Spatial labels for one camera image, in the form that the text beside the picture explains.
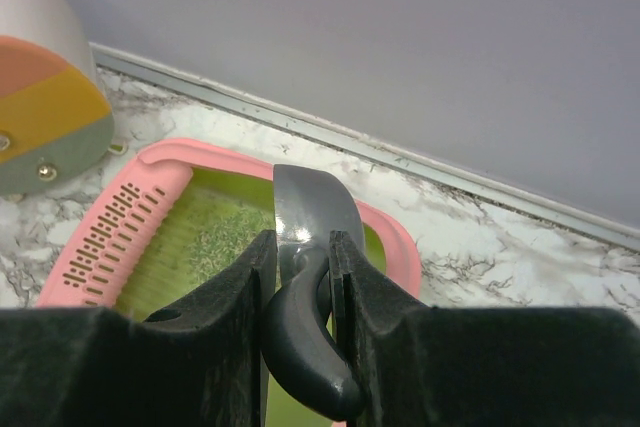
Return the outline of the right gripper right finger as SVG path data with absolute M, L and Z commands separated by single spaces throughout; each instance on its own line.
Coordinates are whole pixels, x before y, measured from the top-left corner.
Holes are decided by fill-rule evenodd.
M 330 240 L 338 339 L 360 426 L 635 426 L 639 329 L 601 307 L 424 304 L 344 232 Z

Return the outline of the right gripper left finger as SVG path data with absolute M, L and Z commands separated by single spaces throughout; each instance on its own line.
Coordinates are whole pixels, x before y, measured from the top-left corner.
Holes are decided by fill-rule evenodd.
M 5 426 L 261 426 L 268 372 L 259 320 L 276 239 L 143 321 L 106 307 L 1 313 Z

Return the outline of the grey metal litter scoop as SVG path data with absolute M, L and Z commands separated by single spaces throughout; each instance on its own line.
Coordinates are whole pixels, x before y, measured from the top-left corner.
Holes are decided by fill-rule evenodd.
M 294 399 L 333 421 L 356 418 L 364 393 L 326 327 L 333 311 L 330 235 L 365 245 L 348 189 L 333 175 L 302 166 L 273 168 L 274 216 L 281 286 L 261 320 L 264 361 Z

